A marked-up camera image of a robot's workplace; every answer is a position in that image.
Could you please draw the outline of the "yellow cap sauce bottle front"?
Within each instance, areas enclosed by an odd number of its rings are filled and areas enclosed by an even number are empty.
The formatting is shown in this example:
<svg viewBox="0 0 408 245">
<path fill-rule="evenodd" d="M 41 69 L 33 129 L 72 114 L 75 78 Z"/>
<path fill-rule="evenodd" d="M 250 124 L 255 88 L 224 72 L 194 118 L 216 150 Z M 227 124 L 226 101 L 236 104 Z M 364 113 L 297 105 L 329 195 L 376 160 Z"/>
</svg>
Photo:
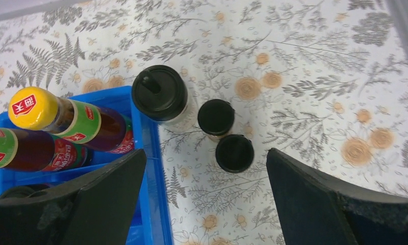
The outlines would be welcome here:
<svg viewBox="0 0 408 245">
<path fill-rule="evenodd" d="M 58 172 L 87 166 L 93 151 L 43 131 L 0 128 L 0 168 Z"/>
</svg>

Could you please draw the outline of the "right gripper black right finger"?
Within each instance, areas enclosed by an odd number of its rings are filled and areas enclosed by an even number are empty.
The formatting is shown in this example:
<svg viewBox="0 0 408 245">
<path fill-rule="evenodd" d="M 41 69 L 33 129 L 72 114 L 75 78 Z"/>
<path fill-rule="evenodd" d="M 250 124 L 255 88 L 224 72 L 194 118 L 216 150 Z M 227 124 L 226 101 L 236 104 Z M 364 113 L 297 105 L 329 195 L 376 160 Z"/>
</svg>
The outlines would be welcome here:
<svg viewBox="0 0 408 245">
<path fill-rule="evenodd" d="M 408 198 L 348 183 L 275 148 L 266 167 L 286 244 L 408 244 Z"/>
</svg>

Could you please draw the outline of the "clear jar black knob lid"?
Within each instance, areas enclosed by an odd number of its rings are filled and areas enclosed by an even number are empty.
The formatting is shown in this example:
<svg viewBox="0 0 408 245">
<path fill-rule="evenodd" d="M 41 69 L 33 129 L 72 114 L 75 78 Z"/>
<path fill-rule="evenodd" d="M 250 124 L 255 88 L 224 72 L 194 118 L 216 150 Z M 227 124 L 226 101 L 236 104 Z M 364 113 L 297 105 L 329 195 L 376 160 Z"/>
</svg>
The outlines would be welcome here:
<svg viewBox="0 0 408 245">
<path fill-rule="evenodd" d="M 41 190 L 44 190 L 50 187 L 51 185 L 48 185 L 48 184 L 30 184 L 30 185 L 14 186 L 4 191 L 0 195 L 0 200 L 6 199 L 6 198 L 26 198 L 38 191 L 41 191 Z"/>
</svg>

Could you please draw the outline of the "sauce bottle red label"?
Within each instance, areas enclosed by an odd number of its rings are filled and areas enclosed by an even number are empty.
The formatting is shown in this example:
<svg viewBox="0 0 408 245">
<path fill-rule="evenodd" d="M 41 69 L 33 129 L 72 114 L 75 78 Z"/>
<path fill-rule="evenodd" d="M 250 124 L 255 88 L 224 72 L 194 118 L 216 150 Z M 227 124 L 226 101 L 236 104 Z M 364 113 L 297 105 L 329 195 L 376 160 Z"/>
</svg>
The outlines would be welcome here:
<svg viewBox="0 0 408 245">
<path fill-rule="evenodd" d="M 58 97 L 39 87 L 16 92 L 8 115 L 17 127 L 45 131 L 95 151 L 125 154 L 135 148 L 129 117 L 111 108 Z"/>
</svg>

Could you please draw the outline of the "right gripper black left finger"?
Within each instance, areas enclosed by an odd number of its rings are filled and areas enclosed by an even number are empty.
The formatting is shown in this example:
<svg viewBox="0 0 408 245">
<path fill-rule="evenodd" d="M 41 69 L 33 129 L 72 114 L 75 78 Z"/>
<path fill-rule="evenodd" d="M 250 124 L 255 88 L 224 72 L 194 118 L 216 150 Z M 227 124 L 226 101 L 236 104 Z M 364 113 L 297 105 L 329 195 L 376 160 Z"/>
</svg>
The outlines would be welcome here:
<svg viewBox="0 0 408 245">
<path fill-rule="evenodd" d="M 125 244 L 147 157 L 135 150 L 25 198 L 0 200 L 0 244 Z"/>
</svg>

